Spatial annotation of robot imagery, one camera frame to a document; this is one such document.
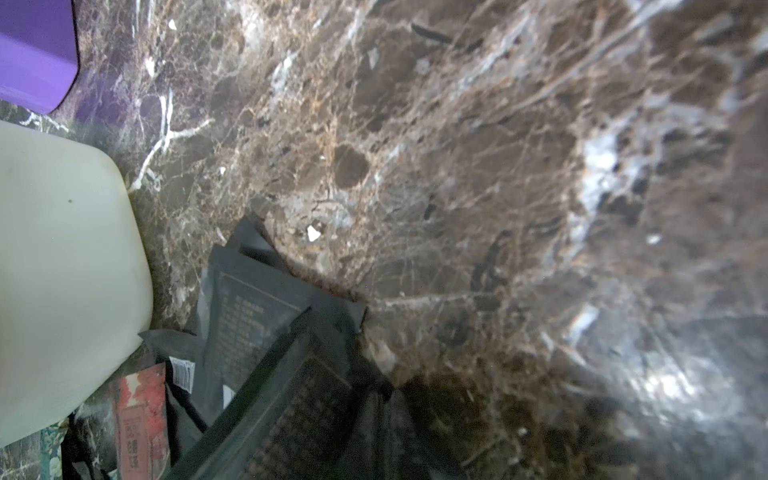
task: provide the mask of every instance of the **barcode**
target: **barcode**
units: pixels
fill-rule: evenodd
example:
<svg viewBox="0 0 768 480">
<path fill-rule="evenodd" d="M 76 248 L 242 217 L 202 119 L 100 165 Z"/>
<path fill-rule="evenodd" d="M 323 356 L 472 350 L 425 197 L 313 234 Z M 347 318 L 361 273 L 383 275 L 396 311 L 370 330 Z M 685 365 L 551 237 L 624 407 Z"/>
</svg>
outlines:
<svg viewBox="0 0 768 480">
<path fill-rule="evenodd" d="M 176 357 L 168 357 L 170 365 L 174 370 L 174 385 L 180 389 L 192 393 L 192 382 L 194 382 L 194 362 L 182 360 Z"/>
</svg>

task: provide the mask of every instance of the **marble countertop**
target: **marble countertop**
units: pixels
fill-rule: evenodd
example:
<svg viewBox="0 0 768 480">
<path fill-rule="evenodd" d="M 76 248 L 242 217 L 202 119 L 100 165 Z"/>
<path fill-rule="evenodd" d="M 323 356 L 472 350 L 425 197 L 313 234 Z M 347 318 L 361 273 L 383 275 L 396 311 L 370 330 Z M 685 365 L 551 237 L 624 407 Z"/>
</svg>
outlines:
<svg viewBox="0 0 768 480">
<path fill-rule="evenodd" d="M 184 325 L 251 215 L 297 276 L 369 304 L 362 348 L 473 478 L 768 472 L 768 5 L 75 12 L 63 105 L 0 118 L 118 164 L 154 326 Z"/>
</svg>

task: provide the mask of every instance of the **purple plastic container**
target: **purple plastic container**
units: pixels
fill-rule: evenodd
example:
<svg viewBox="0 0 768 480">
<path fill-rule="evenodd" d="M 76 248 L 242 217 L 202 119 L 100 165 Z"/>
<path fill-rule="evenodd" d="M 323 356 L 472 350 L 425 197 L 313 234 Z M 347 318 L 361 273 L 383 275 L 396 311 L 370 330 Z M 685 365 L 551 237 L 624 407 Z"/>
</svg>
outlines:
<svg viewBox="0 0 768 480">
<path fill-rule="evenodd" d="M 71 0 L 0 0 L 0 98 L 47 114 L 77 74 Z"/>
</svg>

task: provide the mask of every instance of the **red package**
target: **red package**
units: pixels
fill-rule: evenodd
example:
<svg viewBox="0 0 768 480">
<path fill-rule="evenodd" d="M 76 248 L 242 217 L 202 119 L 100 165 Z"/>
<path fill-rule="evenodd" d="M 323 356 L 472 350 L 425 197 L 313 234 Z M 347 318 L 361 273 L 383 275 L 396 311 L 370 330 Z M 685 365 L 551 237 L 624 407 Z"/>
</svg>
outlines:
<svg viewBox="0 0 768 480">
<path fill-rule="evenodd" d="M 117 421 L 115 446 L 121 480 L 157 480 L 170 458 L 165 416 L 165 364 L 109 385 Z"/>
</svg>

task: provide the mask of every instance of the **white plastic jug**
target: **white plastic jug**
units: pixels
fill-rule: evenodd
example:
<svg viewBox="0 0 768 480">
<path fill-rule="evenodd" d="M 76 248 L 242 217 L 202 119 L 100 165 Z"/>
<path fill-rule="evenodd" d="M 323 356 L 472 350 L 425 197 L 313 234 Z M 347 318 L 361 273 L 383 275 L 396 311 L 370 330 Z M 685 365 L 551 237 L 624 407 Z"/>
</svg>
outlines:
<svg viewBox="0 0 768 480">
<path fill-rule="evenodd" d="M 151 314 L 114 162 L 0 121 L 0 447 L 77 408 L 141 344 Z"/>
</svg>

